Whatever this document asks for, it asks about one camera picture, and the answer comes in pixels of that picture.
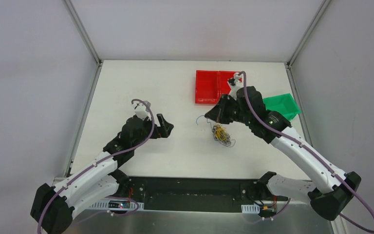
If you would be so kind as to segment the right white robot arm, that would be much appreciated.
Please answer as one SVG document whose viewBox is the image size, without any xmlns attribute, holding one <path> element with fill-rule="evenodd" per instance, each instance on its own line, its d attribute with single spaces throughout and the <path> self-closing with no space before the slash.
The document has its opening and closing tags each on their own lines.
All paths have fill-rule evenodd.
<svg viewBox="0 0 374 234">
<path fill-rule="evenodd" d="M 236 97 L 223 94 L 205 118 L 220 124 L 243 123 L 257 137 L 288 156 L 309 181 L 291 179 L 275 172 L 265 173 L 257 183 L 257 194 L 268 200 L 285 196 L 310 204 L 322 218 L 333 221 L 353 198 L 361 177 L 345 172 L 322 155 L 297 133 L 282 114 L 268 110 L 262 95 L 253 86 L 240 88 Z"/>
</svg>

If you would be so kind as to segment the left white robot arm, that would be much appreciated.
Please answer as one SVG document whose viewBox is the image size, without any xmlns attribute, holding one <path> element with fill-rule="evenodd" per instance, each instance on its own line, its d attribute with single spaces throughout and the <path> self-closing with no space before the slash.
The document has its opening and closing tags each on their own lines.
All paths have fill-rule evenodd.
<svg viewBox="0 0 374 234">
<path fill-rule="evenodd" d="M 119 167 L 147 140 L 168 138 L 174 128 L 162 114 L 156 117 L 157 123 L 136 115 L 127 119 L 92 163 L 55 185 L 38 187 L 30 211 L 38 224 L 37 233 L 61 234 L 92 203 L 113 194 L 124 197 L 129 191 L 128 177 Z"/>
</svg>

